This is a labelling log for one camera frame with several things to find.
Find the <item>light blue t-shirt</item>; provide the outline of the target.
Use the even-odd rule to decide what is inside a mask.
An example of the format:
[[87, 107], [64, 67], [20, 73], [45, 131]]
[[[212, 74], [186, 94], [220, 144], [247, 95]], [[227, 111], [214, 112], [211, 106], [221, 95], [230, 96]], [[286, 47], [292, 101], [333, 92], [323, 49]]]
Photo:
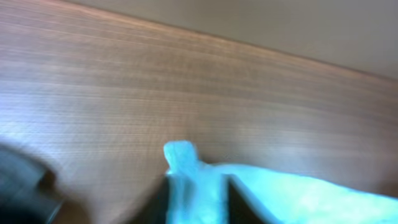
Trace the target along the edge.
[[262, 222], [397, 223], [397, 199], [244, 164], [207, 164], [190, 141], [164, 146], [167, 223], [229, 223], [229, 193]]

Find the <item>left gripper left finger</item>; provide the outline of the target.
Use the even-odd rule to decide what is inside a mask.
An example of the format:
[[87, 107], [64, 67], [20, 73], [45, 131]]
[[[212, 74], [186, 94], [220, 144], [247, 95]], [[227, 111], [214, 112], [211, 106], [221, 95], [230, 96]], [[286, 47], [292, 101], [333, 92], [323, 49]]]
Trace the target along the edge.
[[169, 178], [163, 177], [161, 182], [147, 197], [142, 206], [127, 221], [128, 224], [166, 224], [169, 209], [170, 184]]

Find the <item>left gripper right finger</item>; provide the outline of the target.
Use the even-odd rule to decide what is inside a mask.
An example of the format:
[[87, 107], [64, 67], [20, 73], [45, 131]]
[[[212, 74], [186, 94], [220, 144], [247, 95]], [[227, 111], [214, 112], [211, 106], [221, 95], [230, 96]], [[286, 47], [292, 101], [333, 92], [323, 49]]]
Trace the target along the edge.
[[267, 224], [252, 210], [232, 179], [228, 179], [228, 223]]

